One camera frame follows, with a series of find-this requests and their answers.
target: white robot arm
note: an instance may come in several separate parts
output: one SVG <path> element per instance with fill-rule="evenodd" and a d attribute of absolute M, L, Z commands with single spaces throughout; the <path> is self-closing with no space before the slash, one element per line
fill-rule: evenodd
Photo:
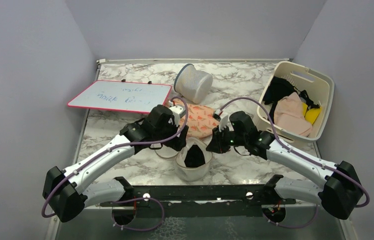
<path fill-rule="evenodd" d="M 53 167 L 47 172 L 43 197 L 48 199 L 47 203 L 62 222 L 73 219 L 85 207 L 120 200 L 128 189 L 132 188 L 125 180 L 115 178 L 109 182 L 93 185 L 91 183 L 122 160 L 149 148 L 153 141 L 174 135 L 179 127 L 177 123 L 185 113 L 186 109 L 180 106 L 167 108 L 158 105 L 147 118 L 127 124 L 119 135 L 83 161 L 63 170 Z M 234 128 L 230 131 L 226 126 L 227 117 L 222 115 L 219 126 L 213 129 L 207 151 L 223 154 L 232 146 L 244 146 L 250 155 L 287 166 L 310 180 L 294 180 L 275 175 L 264 185 L 264 191 L 255 196 L 256 198 L 276 202 L 281 199 L 303 200 L 322 205 L 337 218 L 349 217 L 363 193 L 354 184 L 329 169 L 337 169 L 359 182 L 351 164 L 335 164 L 294 149 L 285 141 L 281 140 L 280 143 L 272 133 L 258 131 L 251 118 L 243 111 L 230 115 L 229 120 Z M 163 144 L 180 151 L 185 147 L 187 131 L 188 127 L 184 128 L 178 137 Z M 319 165 L 303 160 L 297 153 L 318 162 Z"/>

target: pink cloth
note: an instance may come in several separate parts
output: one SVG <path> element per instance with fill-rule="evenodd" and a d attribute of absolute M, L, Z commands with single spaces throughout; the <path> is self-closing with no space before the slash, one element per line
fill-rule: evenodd
<path fill-rule="evenodd" d="M 313 126 L 303 116 L 303 104 L 296 92 L 279 100 L 274 112 L 275 124 L 279 127 L 307 137 Z"/>

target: yellow cloth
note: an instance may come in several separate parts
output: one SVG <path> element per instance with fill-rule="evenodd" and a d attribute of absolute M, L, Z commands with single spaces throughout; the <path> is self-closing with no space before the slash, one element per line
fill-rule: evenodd
<path fill-rule="evenodd" d="M 319 114 L 321 113 L 321 110 L 322 107 L 310 109 L 309 111 L 307 111 L 305 119 L 313 125 L 316 119 L 318 118 Z"/>
<path fill-rule="evenodd" d="M 307 104 L 305 104 L 304 102 L 302 102 L 303 104 L 303 116 L 306 116 L 306 112 L 307 112 Z"/>

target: black metal bar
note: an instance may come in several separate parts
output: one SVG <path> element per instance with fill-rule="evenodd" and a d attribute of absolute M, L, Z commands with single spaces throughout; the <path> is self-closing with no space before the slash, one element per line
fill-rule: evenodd
<path fill-rule="evenodd" d="M 132 198 L 141 198 L 146 193 L 150 194 L 151 198 L 161 201 L 167 217 L 261 217 L 262 205 L 275 205 L 279 203 L 278 198 L 264 194 L 264 184 L 187 186 L 142 185 L 132 187 Z M 246 193 L 252 193 L 253 195 L 247 197 Z M 296 201 L 294 199 L 282 200 L 282 204 L 284 205 L 295 203 Z M 160 206 L 153 201 L 141 200 L 137 201 L 135 205 L 136 218 L 158 218 L 161 214 Z M 105 202 L 102 203 L 101 206 L 116 207 L 120 205 Z M 115 216 L 118 216 L 124 215 L 129 211 L 114 210 L 113 212 Z"/>

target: purple cable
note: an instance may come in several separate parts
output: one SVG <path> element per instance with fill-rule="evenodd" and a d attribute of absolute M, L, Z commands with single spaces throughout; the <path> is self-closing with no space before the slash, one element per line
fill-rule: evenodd
<path fill-rule="evenodd" d="M 114 204 L 125 204 L 125 203 L 134 202 L 134 201 L 137 201 L 137 200 L 145 200 L 145 199 L 155 201 L 157 204 L 159 204 L 160 208 L 162 209 L 162 217 L 160 218 L 160 221 L 159 221 L 158 224 L 156 224 L 153 227 L 149 227 L 149 228 L 133 228 L 133 227 L 125 226 L 125 225 L 119 225 L 115 221 L 115 217 L 112 213 L 112 221 L 114 222 L 113 226 L 118 226 L 118 227 L 121 228 L 121 230 L 128 229 L 128 230 L 133 230 L 133 231 L 138 231 L 138 232 L 147 232 L 147 231 L 154 230 L 154 229 L 158 228 L 160 225 L 162 225 L 163 220 L 165 220 L 165 209 L 163 208 L 162 203 L 159 202 L 159 200 L 157 200 L 157 199 L 154 199 L 152 197 L 138 197 L 138 198 L 133 198 L 133 199 L 125 200 L 125 201 L 113 201 L 112 203 L 114 203 Z"/>
<path fill-rule="evenodd" d="M 265 112 L 266 116 L 268 117 L 269 123 L 271 124 L 272 132 L 273 132 L 273 134 L 274 134 L 274 136 L 275 136 L 275 139 L 277 140 L 277 142 L 279 142 L 279 144 L 280 144 L 283 148 L 288 149 L 289 152 L 294 153 L 295 155 L 301 157 L 302 159 L 304 159 L 304 160 L 306 160 L 306 161 L 308 161 L 308 162 L 310 162 L 310 163 L 312 163 L 312 164 L 315 164 L 315 165 L 317 165 L 317 166 L 323 167 L 323 165 L 322 165 L 321 163 L 319 163 L 319 162 L 317 162 L 317 161 L 314 161 L 314 160 L 312 160 L 311 158 L 309 158 L 309 157 L 307 157 L 307 156 L 305 156 L 305 155 L 303 155 L 303 154 L 301 154 L 301 153 L 299 153 L 299 152 L 294 151 L 294 149 L 289 148 L 287 145 L 285 145 L 285 144 L 280 140 L 280 138 L 279 138 L 279 136 L 278 136 L 278 133 L 277 133 L 277 131 L 276 131 L 276 129 L 275 129 L 274 122 L 272 121 L 271 117 L 269 116 L 268 111 L 267 111 L 267 110 L 265 109 L 265 107 L 263 107 L 263 105 L 262 105 L 260 102 L 258 102 L 257 100 L 255 100 L 255 99 L 253 99 L 253 98 L 251 98 L 251 97 L 246 97 L 246 96 L 237 97 L 237 98 L 235 98 L 235 99 L 230 100 L 230 101 L 227 102 L 226 104 L 224 104 L 224 105 L 220 108 L 220 110 L 222 111 L 224 108 L 226 108 L 226 106 L 228 106 L 228 105 L 231 104 L 232 102 L 234 102 L 234 101 L 236 101 L 236 100 L 241 100 L 241 99 L 245 99 L 245 100 L 252 101 L 252 102 L 256 103 L 257 105 L 259 105 L 260 108 L 262 108 L 262 110 Z M 363 193 L 364 193 L 365 196 L 366 196 L 366 201 L 365 201 L 364 203 L 362 203 L 362 204 L 356 205 L 357 208 L 362 208 L 362 207 L 365 207 L 365 206 L 367 206 L 367 205 L 369 204 L 369 201 L 371 200 L 370 197 L 369 197 L 369 193 L 368 193 L 368 191 L 366 191 L 366 189 L 365 189 L 365 188 L 364 188 L 360 183 L 358 183 L 358 182 L 355 181 L 353 178 L 351 178 L 351 177 L 345 175 L 344 173 L 342 173 L 341 171 L 339 171 L 339 170 L 337 170 L 337 169 L 335 169 L 335 168 L 332 168 L 332 167 L 329 167 L 329 166 L 325 166 L 325 168 L 328 169 L 328 170 L 331 170 L 331 171 L 333 171 L 333 172 L 335 172 L 335 173 L 341 175 L 341 176 L 344 177 L 345 179 L 351 181 L 354 185 L 356 185 L 358 188 L 360 188 L 360 189 L 363 191 Z M 298 227 L 294 227 L 294 226 L 281 226 L 281 227 L 284 227 L 284 228 L 290 228 L 290 229 L 300 228 L 300 227 L 306 227 L 306 226 L 308 226 L 309 224 L 311 224 L 311 223 L 315 220 L 317 214 L 318 214 L 318 206 L 316 206 L 315 215 L 313 216 L 313 218 L 312 218 L 312 219 L 311 219 L 307 224 L 302 225 L 302 226 L 298 226 Z"/>
<path fill-rule="evenodd" d="M 111 151 L 117 149 L 117 148 L 120 148 L 120 147 L 125 147 L 125 146 L 137 146 L 137 145 L 152 145 L 152 144 L 161 144 L 161 143 L 164 143 L 164 142 L 167 142 L 169 140 L 172 140 L 174 138 L 176 138 L 176 136 L 178 136 L 182 130 L 184 129 L 184 127 L 187 125 L 187 120 L 188 120 L 188 106 L 187 106 L 187 102 L 180 98 L 180 97 L 173 97 L 171 99 L 174 100 L 174 99 L 180 99 L 182 101 L 182 103 L 184 104 L 184 107 L 185 107 L 185 121 L 183 123 L 183 125 L 181 126 L 181 128 L 172 136 L 166 138 L 166 139 L 162 139 L 162 140 L 157 140 L 157 141 L 136 141 L 136 142 L 127 142 L 127 143 L 122 143 L 122 144 L 118 144 L 118 145 L 115 145 L 115 146 L 112 146 L 110 148 Z M 93 161 L 97 160 L 99 157 L 103 156 L 104 154 L 108 153 L 109 151 L 108 150 L 105 150 L 105 151 L 102 151 L 101 153 L 97 154 L 95 157 L 93 157 L 92 159 L 90 159 L 89 161 L 87 161 L 84 165 L 80 166 L 76 171 L 79 172 L 81 170 L 83 170 L 84 168 L 86 168 L 88 165 L 90 165 Z M 45 200 L 44 202 L 44 205 L 42 206 L 41 208 L 41 216 L 43 218 L 50 218 L 54 215 L 56 215 L 56 213 L 51 213 L 51 214 L 45 214 L 45 209 L 48 205 L 48 203 L 50 202 L 51 198 L 53 197 L 53 195 L 56 193 L 56 191 L 68 180 L 70 179 L 71 177 L 73 177 L 75 174 L 72 172 L 70 173 L 68 176 L 66 176 L 62 181 L 59 182 L 59 184 L 56 185 L 56 187 L 53 188 L 53 190 L 50 192 L 50 194 L 48 195 L 47 199 Z"/>
<path fill-rule="evenodd" d="M 271 221 L 265 214 L 263 214 L 263 217 L 265 217 L 268 220 L 268 222 L 270 222 L 271 224 L 273 224 L 277 227 L 282 227 L 282 228 L 285 228 L 285 229 L 302 229 L 302 228 L 305 228 L 305 227 L 309 226 L 310 224 L 312 224 L 316 220 L 316 216 L 318 215 L 318 212 L 319 212 L 319 207 L 316 205 L 315 213 L 313 214 L 312 219 L 310 219 L 307 223 L 302 224 L 302 225 L 298 225 L 298 226 L 288 226 L 288 225 L 279 224 L 277 222 Z"/>

